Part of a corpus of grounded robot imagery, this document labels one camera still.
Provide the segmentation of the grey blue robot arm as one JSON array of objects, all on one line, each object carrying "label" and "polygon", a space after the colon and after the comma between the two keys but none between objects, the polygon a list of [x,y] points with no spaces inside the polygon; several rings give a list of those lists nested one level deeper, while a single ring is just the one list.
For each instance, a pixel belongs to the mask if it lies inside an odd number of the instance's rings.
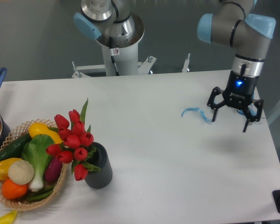
[{"label": "grey blue robot arm", "polygon": [[[246,123],[258,122],[263,100],[253,97],[276,21],[252,14],[254,0],[223,0],[217,14],[205,14],[197,26],[197,36],[207,43],[235,48],[236,54],[224,90],[215,87],[207,105],[214,113],[223,107],[235,108]],[[142,20],[131,12],[127,0],[83,0],[73,17],[76,27],[102,48],[108,76],[138,75],[138,43],[144,35]]]}]

